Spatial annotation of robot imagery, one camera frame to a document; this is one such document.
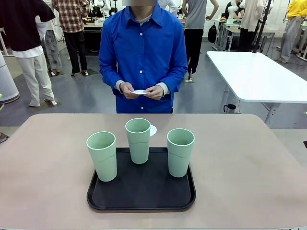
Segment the person's left hand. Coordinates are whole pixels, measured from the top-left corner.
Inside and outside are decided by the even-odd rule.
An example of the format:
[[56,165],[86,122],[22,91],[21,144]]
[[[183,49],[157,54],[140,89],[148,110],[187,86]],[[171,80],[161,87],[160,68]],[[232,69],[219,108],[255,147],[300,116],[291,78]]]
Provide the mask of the person's left hand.
[[152,86],[146,89],[145,92],[144,96],[153,100],[160,100],[164,95],[164,90],[159,85]]

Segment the person's right hand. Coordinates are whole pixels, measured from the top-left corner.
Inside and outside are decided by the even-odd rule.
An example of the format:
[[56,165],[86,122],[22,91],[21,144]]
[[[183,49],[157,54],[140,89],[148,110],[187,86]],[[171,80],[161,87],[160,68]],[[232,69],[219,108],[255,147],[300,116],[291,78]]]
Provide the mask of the person's right hand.
[[124,94],[126,99],[132,100],[132,99],[136,99],[136,98],[139,97],[138,94],[133,93],[134,88],[132,87],[132,85],[129,82],[122,82],[119,85],[119,88],[122,91],[122,93]]

